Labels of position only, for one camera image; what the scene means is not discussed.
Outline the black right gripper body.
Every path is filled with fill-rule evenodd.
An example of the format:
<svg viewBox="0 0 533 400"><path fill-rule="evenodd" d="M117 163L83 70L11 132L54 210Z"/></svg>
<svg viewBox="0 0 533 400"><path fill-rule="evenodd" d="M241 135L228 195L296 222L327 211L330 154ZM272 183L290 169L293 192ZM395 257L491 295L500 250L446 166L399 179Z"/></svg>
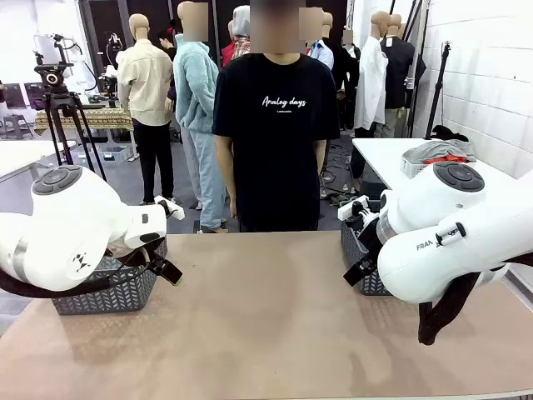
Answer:
<svg viewBox="0 0 533 400"><path fill-rule="evenodd" d="M359 263L367 266L377 260L381 250L381 241L376 233L376 225L379 222L379 213L373 212L362 202L354 202L352 205L354 217L352 228L356 234L357 244L361 248Z"/></svg>

